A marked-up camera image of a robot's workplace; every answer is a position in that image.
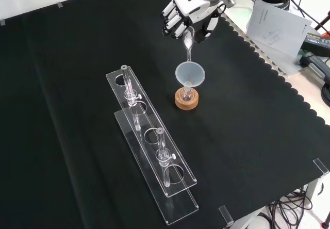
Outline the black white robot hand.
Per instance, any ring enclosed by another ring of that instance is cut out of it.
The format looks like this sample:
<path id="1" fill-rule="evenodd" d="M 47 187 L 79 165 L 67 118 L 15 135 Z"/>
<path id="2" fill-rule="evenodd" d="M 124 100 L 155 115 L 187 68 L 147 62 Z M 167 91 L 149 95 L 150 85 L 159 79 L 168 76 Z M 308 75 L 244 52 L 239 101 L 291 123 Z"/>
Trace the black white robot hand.
<path id="1" fill-rule="evenodd" d="M 229 7 L 229 0 L 171 0 L 162 11 L 164 19 L 162 33 L 180 39 L 189 26 L 202 22 L 202 27 L 195 32 L 195 41 L 201 43 L 214 31 L 220 15 L 221 7 Z"/>

